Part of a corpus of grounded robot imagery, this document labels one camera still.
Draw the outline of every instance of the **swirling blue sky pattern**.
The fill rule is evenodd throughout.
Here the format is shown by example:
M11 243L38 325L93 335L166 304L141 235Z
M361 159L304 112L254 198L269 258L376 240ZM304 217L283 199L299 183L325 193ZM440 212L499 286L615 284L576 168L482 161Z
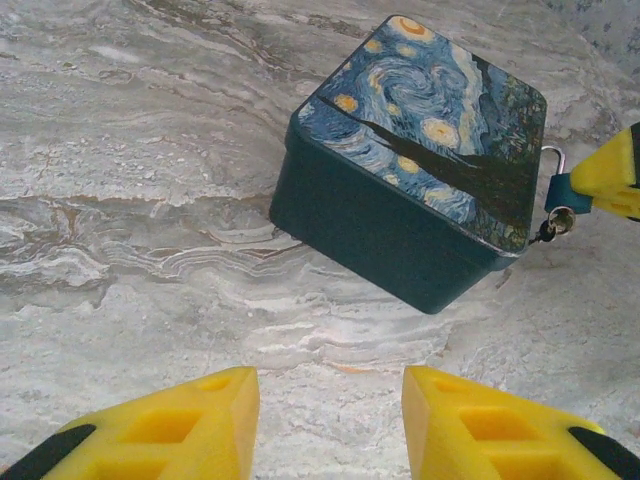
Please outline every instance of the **swirling blue sky pattern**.
M414 28L405 29L405 24ZM313 140L445 215L473 236L516 252L524 247L528 230L497 221L474 197L416 169L415 163L399 158L370 128L318 99L318 95L331 99L355 117L420 143L453 164L466 163L459 155L494 155L496 168L526 162L535 167L531 169L535 174L544 99L491 65L483 78L475 60L446 38L404 17L392 17L308 99L298 119ZM517 95L530 97L526 101L533 107L528 111L535 118L523 119L504 101L514 94L514 85L519 88ZM481 108L483 94L493 102ZM508 141L497 142L497 137Z

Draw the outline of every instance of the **box lid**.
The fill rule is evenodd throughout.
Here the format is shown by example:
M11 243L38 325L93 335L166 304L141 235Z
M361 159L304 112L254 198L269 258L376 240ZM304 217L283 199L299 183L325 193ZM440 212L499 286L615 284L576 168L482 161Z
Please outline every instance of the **box lid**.
M529 238L545 115L530 85L393 16L293 121L465 234L514 255Z

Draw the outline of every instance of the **marble surface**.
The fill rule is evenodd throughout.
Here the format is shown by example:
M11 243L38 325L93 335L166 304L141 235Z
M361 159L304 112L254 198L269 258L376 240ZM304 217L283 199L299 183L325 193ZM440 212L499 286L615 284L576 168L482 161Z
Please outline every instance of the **marble surface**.
M640 82L640 0L545 0L605 58Z
M290 113L390 13L538 88L570 165L640 120L638 84L526 0L0 3L0 462L238 364L260 369L256 479L409 478L407 364L640 453L636 224L581 217L429 317L269 223Z

